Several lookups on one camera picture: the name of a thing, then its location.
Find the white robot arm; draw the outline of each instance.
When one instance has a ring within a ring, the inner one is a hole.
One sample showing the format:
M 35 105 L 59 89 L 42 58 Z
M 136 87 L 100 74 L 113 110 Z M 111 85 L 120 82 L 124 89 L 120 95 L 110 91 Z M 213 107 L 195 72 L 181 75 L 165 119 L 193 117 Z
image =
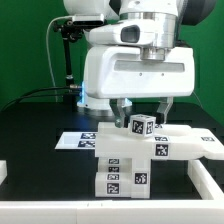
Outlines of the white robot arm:
M 193 13 L 195 2 L 197 7 L 203 6 L 197 16 Z M 94 99 L 117 100 L 113 112 L 121 110 L 118 107 L 126 97 L 162 97 L 165 101 L 158 112 L 167 115 L 173 97 L 189 96 L 194 89 L 193 50 L 175 47 L 178 26 L 182 21 L 197 24 L 215 2 L 64 0 L 70 14 L 119 18 L 118 23 L 92 29 L 87 35 L 93 47 L 85 62 L 86 94 Z

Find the green wall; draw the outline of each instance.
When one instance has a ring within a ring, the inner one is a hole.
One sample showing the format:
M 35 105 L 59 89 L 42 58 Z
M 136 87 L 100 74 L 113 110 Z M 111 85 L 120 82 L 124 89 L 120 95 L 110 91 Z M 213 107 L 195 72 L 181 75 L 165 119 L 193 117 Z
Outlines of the green wall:
M 204 109 L 224 124 L 224 1 L 196 27 L 182 27 L 181 38 L 194 49 L 195 92 Z M 0 3 L 0 106 L 23 93 L 51 86 L 45 35 L 49 22 L 67 15 L 63 0 L 7 0 Z M 58 86 L 64 85 L 65 66 L 60 34 L 51 32 L 50 50 Z M 76 80 L 83 73 L 86 43 L 72 45 Z M 198 103 L 194 96 L 176 101 Z

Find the black tabletop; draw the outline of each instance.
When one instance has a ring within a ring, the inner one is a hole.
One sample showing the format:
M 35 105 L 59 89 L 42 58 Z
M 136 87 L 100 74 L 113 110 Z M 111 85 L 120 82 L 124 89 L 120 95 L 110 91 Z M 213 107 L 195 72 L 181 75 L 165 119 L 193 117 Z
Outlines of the black tabletop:
M 136 103 L 135 114 L 151 114 L 156 103 Z M 20 103 L 0 114 L 0 160 L 7 161 L 8 178 L 0 186 L 0 200 L 99 200 L 94 196 L 97 159 L 93 150 L 55 151 L 64 131 L 97 131 L 101 121 L 74 112 L 62 103 Z M 208 128 L 224 143 L 224 127 L 199 106 L 173 105 L 170 124 Z M 224 190 L 224 162 L 201 161 Z M 187 176 L 186 161 L 153 161 L 151 199 L 199 199 Z

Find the white block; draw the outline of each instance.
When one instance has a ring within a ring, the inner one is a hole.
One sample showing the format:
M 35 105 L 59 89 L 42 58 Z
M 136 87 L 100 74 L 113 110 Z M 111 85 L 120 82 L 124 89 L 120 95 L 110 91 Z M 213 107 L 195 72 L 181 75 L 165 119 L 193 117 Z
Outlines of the white block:
M 224 194 L 199 160 L 188 162 L 188 175 L 204 200 L 224 200 Z
M 147 115 L 132 115 L 130 117 L 129 133 L 138 137 L 151 137 L 154 135 L 156 118 Z
M 98 172 L 131 172 L 131 159 L 99 158 Z
M 76 224 L 76 206 L 71 202 L 1 202 L 1 224 Z
M 97 173 L 95 179 L 96 197 L 130 197 L 130 173 Z
M 95 150 L 96 132 L 63 132 L 55 149 Z
M 184 136 L 191 132 L 192 128 L 189 125 L 156 124 L 155 126 L 157 135 Z
M 166 126 L 165 131 L 161 131 L 163 128 L 155 128 L 155 136 L 166 133 L 169 137 L 168 148 L 167 144 L 156 147 L 153 137 L 139 138 L 117 129 L 114 128 L 110 134 L 97 135 L 96 157 L 116 158 L 119 155 L 120 158 L 193 160 L 204 156 L 208 159 L 224 160 L 224 146 L 207 129 L 189 129 L 187 126 L 181 135 L 173 135 L 180 130 L 180 126 Z M 168 151 L 168 155 L 160 157 L 156 154 L 156 149 Z
M 224 203 L 199 200 L 133 200 L 78 209 L 79 224 L 223 224 Z
M 132 160 L 132 187 L 131 198 L 149 198 L 150 197 L 150 159 Z
M 98 134 L 128 134 L 128 129 L 117 128 L 114 122 L 99 122 Z

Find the stacked blocks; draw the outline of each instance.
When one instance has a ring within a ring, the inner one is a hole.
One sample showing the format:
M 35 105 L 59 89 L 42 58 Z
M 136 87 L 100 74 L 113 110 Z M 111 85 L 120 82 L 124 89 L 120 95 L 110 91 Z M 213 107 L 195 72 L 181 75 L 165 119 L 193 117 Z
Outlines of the stacked blocks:
M 165 159 L 168 156 L 168 146 L 166 147 L 164 141 L 168 141 L 168 138 L 156 137 L 155 125 L 155 117 L 142 114 L 133 115 L 130 117 L 129 130 L 126 135 L 129 138 L 137 137 L 139 141 L 151 138 L 155 142 L 154 157 Z M 138 158 L 119 158 L 119 155 L 117 158 L 100 157 L 96 175 L 96 197 L 149 198 L 150 175 L 151 158 L 146 158 L 145 155 L 140 155 Z

